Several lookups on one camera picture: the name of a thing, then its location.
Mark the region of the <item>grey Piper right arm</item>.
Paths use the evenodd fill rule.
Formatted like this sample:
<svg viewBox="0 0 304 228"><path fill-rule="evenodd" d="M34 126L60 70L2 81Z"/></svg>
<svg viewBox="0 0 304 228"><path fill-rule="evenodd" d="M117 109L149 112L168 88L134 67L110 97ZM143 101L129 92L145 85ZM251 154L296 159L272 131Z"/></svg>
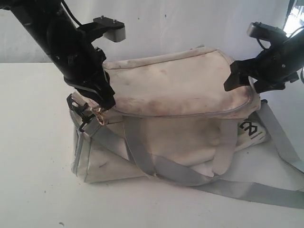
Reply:
<svg viewBox="0 0 304 228"><path fill-rule="evenodd" d="M260 94L284 90L287 82L299 79L297 71L304 67L304 32L300 31L283 43L262 51L258 56L236 60L230 65L231 74L224 83L225 91L249 86L254 78L255 91Z"/></svg>

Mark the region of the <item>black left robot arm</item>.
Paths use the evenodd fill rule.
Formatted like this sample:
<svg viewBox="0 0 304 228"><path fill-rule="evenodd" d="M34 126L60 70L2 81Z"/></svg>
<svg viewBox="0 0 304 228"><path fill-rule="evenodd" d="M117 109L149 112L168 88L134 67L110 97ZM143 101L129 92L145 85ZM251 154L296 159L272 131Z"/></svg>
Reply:
<svg viewBox="0 0 304 228"><path fill-rule="evenodd" d="M106 56L92 42L112 29L109 18L95 19L75 27L63 0L2 0L64 76L64 81L105 110L115 105L114 90L102 63Z"/></svg>

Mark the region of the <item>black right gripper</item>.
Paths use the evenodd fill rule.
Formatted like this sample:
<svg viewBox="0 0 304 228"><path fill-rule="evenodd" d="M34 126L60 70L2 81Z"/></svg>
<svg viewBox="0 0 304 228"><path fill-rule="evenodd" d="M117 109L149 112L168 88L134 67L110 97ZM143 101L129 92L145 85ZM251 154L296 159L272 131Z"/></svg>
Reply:
<svg viewBox="0 0 304 228"><path fill-rule="evenodd" d="M299 79L299 46L284 45L271 48L256 58L236 60L230 65L230 76L224 83L225 91L249 86L249 78L256 79L256 92L284 90L285 83Z"/></svg>

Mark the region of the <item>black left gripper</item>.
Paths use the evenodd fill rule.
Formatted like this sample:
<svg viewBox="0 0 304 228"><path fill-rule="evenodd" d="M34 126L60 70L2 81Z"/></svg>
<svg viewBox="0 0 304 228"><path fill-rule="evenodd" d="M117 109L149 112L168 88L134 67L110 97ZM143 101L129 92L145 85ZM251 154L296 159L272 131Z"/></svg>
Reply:
<svg viewBox="0 0 304 228"><path fill-rule="evenodd" d="M103 50L93 45L64 45L63 75L65 82L81 95L93 100L105 110L115 105L114 90L102 63Z"/></svg>

